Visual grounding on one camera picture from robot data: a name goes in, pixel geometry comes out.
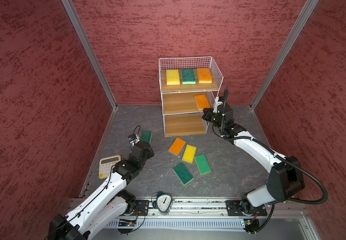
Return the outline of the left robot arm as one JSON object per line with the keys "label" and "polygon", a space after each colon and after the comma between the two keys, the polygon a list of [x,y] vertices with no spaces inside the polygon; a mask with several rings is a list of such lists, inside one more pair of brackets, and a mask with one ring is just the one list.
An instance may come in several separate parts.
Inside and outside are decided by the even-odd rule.
{"label": "left robot arm", "polygon": [[62,216],[55,216],[49,225],[46,240],[91,240],[115,218],[130,214],[135,208],[135,196],[125,187],[142,171],[146,161],[154,156],[148,142],[133,146],[127,160],[110,169],[109,177],[84,202]]}

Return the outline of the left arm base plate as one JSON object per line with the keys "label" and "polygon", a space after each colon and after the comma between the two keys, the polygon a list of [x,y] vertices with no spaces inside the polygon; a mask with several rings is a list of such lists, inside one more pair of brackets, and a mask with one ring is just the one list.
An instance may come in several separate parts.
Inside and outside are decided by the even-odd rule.
{"label": "left arm base plate", "polygon": [[130,216],[136,216],[137,211],[140,211],[140,213],[138,213],[138,215],[141,215],[141,216],[146,215],[147,216],[148,210],[149,210],[149,204],[150,204],[150,200],[136,199],[133,211],[129,215]]}

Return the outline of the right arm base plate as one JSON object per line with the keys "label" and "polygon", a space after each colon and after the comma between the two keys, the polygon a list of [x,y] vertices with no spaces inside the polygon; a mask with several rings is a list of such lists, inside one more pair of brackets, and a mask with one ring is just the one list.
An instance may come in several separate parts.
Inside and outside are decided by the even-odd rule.
{"label": "right arm base plate", "polygon": [[264,205],[253,207],[247,200],[227,200],[225,201],[228,216],[263,217],[267,216]]}

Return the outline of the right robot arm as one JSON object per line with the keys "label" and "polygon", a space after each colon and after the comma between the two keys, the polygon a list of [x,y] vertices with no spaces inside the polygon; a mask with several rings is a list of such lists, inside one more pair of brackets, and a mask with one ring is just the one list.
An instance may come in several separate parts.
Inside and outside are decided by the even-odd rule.
{"label": "right robot arm", "polygon": [[240,211],[249,216],[265,204],[284,202],[305,188],[301,164],[295,157],[287,158],[272,150],[244,127],[236,124],[229,105],[216,110],[203,109],[202,118],[220,130],[221,137],[244,150],[269,173],[266,183],[242,196]]}

